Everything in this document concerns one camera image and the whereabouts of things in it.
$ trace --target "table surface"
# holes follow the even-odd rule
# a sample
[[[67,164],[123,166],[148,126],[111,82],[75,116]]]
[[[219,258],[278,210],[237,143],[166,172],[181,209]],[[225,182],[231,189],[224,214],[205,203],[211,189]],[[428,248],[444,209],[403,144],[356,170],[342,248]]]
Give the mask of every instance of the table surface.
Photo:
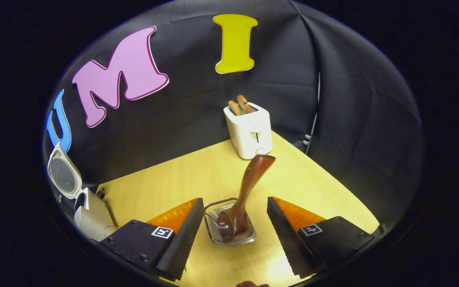
[[[275,196],[324,218],[342,216],[373,233],[379,222],[346,187],[299,149],[273,132],[275,163],[256,184],[246,210],[256,229],[256,240],[236,246],[217,246],[204,221],[199,226],[179,286],[234,287],[251,280],[257,285],[288,286],[294,276],[267,214],[267,198]],[[193,198],[204,205],[238,197],[244,170],[230,140],[100,184],[104,202],[116,226],[130,220],[146,222]]]

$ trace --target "pink letter m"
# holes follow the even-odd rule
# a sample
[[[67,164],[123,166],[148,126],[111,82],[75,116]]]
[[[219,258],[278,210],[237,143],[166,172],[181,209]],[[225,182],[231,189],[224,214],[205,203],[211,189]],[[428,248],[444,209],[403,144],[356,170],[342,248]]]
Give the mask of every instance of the pink letter m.
[[[86,113],[86,125],[98,125],[106,117],[106,109],[96,105],[93,96],[113,109],[120,106],[120,75],[124,75],[127,100],[138,100],[156,92],[169,83],[159,73],[150,51],[150,36],[156,27],[148,27],[124,38],[114,50],[107,69],[94,60],[75,74],[72,84],[77,85],[80,102]]]

